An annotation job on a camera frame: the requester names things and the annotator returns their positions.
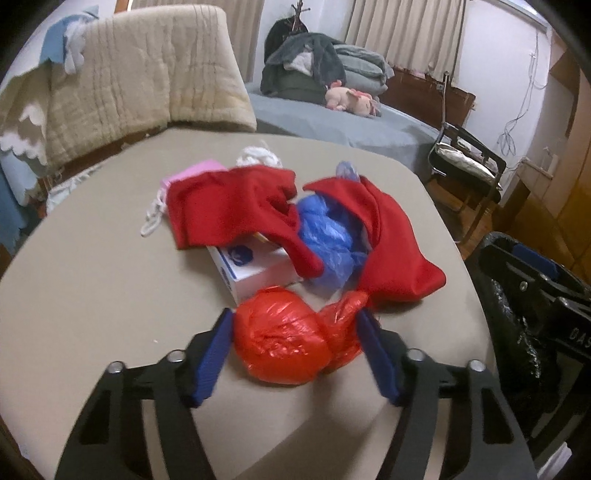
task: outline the bolt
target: bolt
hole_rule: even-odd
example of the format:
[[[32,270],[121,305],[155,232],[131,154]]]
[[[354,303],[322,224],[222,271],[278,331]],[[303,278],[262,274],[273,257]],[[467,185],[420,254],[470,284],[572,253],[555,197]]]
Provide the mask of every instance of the bolt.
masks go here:
[[[483,372],[486,370],[486,365],[483,364],[480,360],[470,360],[468,363],[468,367],[475,372]]]
[[[166,356],[166,360],[175,364],[178,362],[182,362],[186,358],[186,354],[183,350],[173,350]]]
[[[407,357],[416,362],[422,362],[423,360],[425,360],[425,354],[422,350],[419,350],[418,348],[411,348],[407,352]]]
[[[124,368],[125,365],[123,364],[123,362],[111,362],[107,367],[107,371],[110,374],[120,374]]]

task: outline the white box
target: white box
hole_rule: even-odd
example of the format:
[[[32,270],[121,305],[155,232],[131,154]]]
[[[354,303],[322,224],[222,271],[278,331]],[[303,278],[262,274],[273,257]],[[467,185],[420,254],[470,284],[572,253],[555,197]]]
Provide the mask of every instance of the white box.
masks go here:
[[[290,257],[262,235],[249,235],[227,247],[207,247],[236,304],[261,288],[287,286],[301,281]]]

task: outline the mattress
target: mattress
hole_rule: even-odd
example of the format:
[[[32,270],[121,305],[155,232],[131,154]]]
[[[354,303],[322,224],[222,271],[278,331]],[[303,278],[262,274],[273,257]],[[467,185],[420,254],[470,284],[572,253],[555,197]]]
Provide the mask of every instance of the mattress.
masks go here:
[[[258,132],[293,135],[368,150],[397,160],[421,180],[430,168],[427,156],[437,130],[394,108],[382,105],[382,116],[364,118],[312,103],[271,98],[248,83]]]

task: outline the plush toy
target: plush toy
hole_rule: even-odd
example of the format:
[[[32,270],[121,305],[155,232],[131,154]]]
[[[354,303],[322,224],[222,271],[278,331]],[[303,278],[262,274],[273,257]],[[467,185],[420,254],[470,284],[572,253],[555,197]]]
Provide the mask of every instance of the plush toy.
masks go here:
[[[354,113],[359,116],[376,115],[376,101],[368,93],[341,86],[337,80],[330,85],[330,89],[324,96],[326,108],[339,112]]]

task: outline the red plastic bag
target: red plastic bag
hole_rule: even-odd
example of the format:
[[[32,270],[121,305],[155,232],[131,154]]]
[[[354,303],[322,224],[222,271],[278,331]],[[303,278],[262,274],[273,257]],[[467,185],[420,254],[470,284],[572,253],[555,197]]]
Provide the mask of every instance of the red plastic bag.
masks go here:
[[[261,290],[238,307],[234,345],[253,377],[280,384],[309,382],[333,358],[318,314],[280,287]]]
[[[236,351],[259,380],[304,384],[359,355],[355,314],[367,301],[366,293],[350,291],[316,313],[295,293],[266,288],[236,310]]]
[[[368,295],[362,291],[348,291],[336,303],[318,312],[322,334],[333,355],[326,367],[334,371],[354,360],[361,353],[357,337],[355,314],[367,305]]]

